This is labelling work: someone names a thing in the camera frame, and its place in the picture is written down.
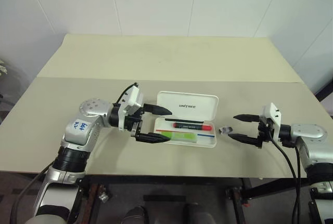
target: beige table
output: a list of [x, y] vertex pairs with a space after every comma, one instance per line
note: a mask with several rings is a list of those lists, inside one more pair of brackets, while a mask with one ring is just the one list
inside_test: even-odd
[[[212, 38], [216, 43], [229, 42], [229, 45], [225, 46], [228, 56], [223, 53], [223, 50], [218, 49], [219, 45], [216, 44], [215, 51], [220, 53], [217, 55], [214, 51], [211, 55], [207, 55], [205, 60], [214, 61], [220, 65], [228, 64], [228, 69], [225, 70], [225, 73], [221, 72], [218, 75], [209, 71], [202, 72], [209, 76], [210, 81], [206, 81], [205, 77], [196, 76], [195, 79], [195, 76], [192, 75], [192, 71], [195, 69], [196, 71], [204, 70], [196, 63], [193, 65], [199, 54], [194, 57], [192, 65], [188, 64], [188, 69], [183, 70], [182, 75], [185, 74], [183, 78], [175, 72], [171, 72], [173, 74], [171, 76], [163, 72], [151, 71], [156, 65], [153, 58], [146, 68], [144, 65], [141, 66], [144, 61], [136, 63], [138, 56], [144, 59], [144, 55], [139, 54], [140, 50], [149, 52], [148, 50], [151, 49], [156, 52], [156, 62], [161, 61], [162, 58], [158, 56], [158, 48], [152, 44], [155, 41], [153, 37], [130, 37], [128, 45], [125, 44], [127, 37], [123, 37], [124, 42], [120, 40], [121, 38], [116, 37], [116, 42], [123, 43], [123, 50], [128, 52], [127, 59], [121, 59], [119, 62], [116, 57], [121, 56], [122, 51], [120, 47], [117, 47], [118, 45], [112, 48], [113, 51], [118, 48], [116, 53], [103, 62], [103, 58], [101, 58], [107, 57], [106, 49], [113, 42], [113, 37], [75, 35], [69, 37], [72, 40], [69, 43], [65, 40], [65, 44], [51, 58], [0, 126], [0, 170], [20, 172], [41, 170], [56, 156], [67, 121], [77, 113], [78, 106], [83, 100], [99, 97], [114, 102], [119, 93], [134, 80], [139, 82], [147, 103], [156, 102], [156, 95], [160, 90], [217, 95], [220, 98], [220, 104], [214, 120], [215, 126], [231, 125], [237, 133], [255, 136], [257, 126], [237, 121], [232, 118], [234, 115], [257, 114], [262, 111], [263, 105], [274, 102], [282, 112], [283, 123], [316, 123], [328, 130], [329, 137], [332, 136], [333, 121], [331, 118], [266, 39]], [[151, 48], [147, 50], [144, 47], [140, 48], [140, 45], [137, 44], [136, 48], [132, 48], [133, 53], [130, 55], [129, 49], [133, 46], [133, 42], [140, 42], [141, 39], [151, 42]], [[157, 39], [157, 44], [161, 45], [163, 37]], [[186, 38], [177, 37], [175, 39], [179, 39], [179, 42], [190, 42]], [[194, 42], [200, 42], [200, 39], [209, 42], [210, 38], [207, 40], [194, 38]], [[230, 43], [235, 42], [233, 46], [236, 48], [238, 41], [239, 46], [235, 50], [237, 55], [233, 56], [232, 48], [227, 47], [231, 45]], [[258, 49], [257, 55], [255, 49], [252, 52], [249, 51], [252, 45]], [[207, 53], [214, 49], [209, 47], [210, 45], [207, 44]], [[173, 55], [181, 58], [177, 51]], [[242, 60], [247, 58], [252, 59], [253, 63], [244, 61], [248, 65], [246, 68], [236, 66], [236, 63], [241, 64]], [[182, 63], [179, 59], [165, 62], [164, 67], [171, 68], [179, 62]], [[67, 67], [66, 69], [61, 69], [62, 63]], [[129, 70], [132, 72], [128, 75], [124, 72], [126, 63], [136, 64], [134, 68], [130, 66]], [[261, 64], [270, 68], [260, 68]], [[141, 71], [136, 71], [137, 77], [133, 73], [135, 68]], [[214, 66], [210, 66], [210, 68], [216, 69], [215, 72], [218, 70]], [[239, 75], [241, 78], [237, 79], [238, 70], [247, 72], [250, 82], [245, 82], [245, 79], [242, 78], [244, 74]], [[145, 116], [143, 131], [152, 130], [153, 121], [152, 115]], [[285, 148], [284, 150], [295, 166], [294, 150]], [[87, 172], [89, 174], [119, 175], [291, 177], [287, 163], [271, 143], [265, 143], [263, 149], [259, 150], [228, 137], [218, 136], [217, 145], [213, 149], [174, 146], [165, 143], [146, 144], [136, 142], [129, 137], [129, 133], [121, 133], [115, 128], [103, 129], [101, 132], [96, 148], [88, 160]]]

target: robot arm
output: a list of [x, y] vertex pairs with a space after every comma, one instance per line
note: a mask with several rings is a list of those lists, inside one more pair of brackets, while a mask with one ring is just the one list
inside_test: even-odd
[[170, 139], [155, 133], [142, 134], [142, 115], [172, 113], [159, 106], [143, 104], [138, 84], [129, 86], [116, 103], [90, 99], [80, 105], [79, 113], [67, 125], [58, 156], [49, 167], [34, 204], [34, 218], [27, 223], [74, 223], [79, 214], [83, 190], [80, 182], [94, 149], [100, 129], [128, 130], [137, 141], [158, 143]]
[[312, 203], [316, 204], [317, 222], [333, 219], [333, 146], [327, 140], [327, 131], [315, 124], [281, 124], [281, 113], [273, 103], [265, 106], [260, 116], [242, 114], [234, 118], [259, 122], [257, 138], [228, 134], [237, 141], [261, 148], [264, 141], [269, 142], [272, 138], [281, 141], [284, 147], [298, 148], [310, 183]]

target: table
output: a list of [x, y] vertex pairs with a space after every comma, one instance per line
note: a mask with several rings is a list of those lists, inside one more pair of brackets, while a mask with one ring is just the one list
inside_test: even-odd
[[[202, 49], [207, 56], [198, 64]], [[134, 81], [139, 82], [146, 103], [155, 103], [160, 90], [217, 95], [215, 126], [230, 125], [237, 133], [255, 136], [257, 126], [237, 121], [234, 115], [259, 114], [269, 102], [280, 108], [284, 124], [316, 123], [326, 128], [329, 137], [333, 133], [332, 119], [265, 38], [67, 35], [0, 126], [0, 170], [40, 171], [55, 158], [65, 126], [82, 101], [99, 97], [114, 102]], [[152, 115], [146, 115], [142, 132], [152, 130], [153, 121]], [[296, 167], [294, 150], [283, 149]], [[86, 171], [92, 175], [291, 177], [271, 143], [260, 150], [218, 136], [213, 149], [147, 144], [114, 128], [102, 130]]]

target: floor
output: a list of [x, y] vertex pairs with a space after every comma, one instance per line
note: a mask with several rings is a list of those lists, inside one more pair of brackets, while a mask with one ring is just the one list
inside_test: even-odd
[[[269, 179], [251, 179], [253, 186], [268, 182]], [[9, 223], [12, 203], [29, 179], [17, 174], [0, 172], [0, 223]], [[18, 223], [31, 217], [32, 206], [40, 183], [37, 183], [23, 198]], [[236, 223], [232, 202], [225, 197], [225, 189], [216, 186], [114, 184], [109, 186], [111, 198], [101, 203], [96, 219], [97, 224], [119, 224], [126, 212], [136, 205], [145, 206], [150, 224], [182, 223], [185, 203], [196, 202], [206, 208], [216, 223]], [[294, 190], [254, 199], [244, 207], [247, 224], [291, 223], [291, 211], [295, 198]], [[301, 192], [301, 223], [310, 223], [306, 187]]]

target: red marker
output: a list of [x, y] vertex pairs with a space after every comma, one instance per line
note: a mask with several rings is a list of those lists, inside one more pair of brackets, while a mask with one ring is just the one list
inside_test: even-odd
[[179, 129], [198, 129], [207, 131], [212, 130], [212, 126], [202, 124], [173, 123], [173, 127]]

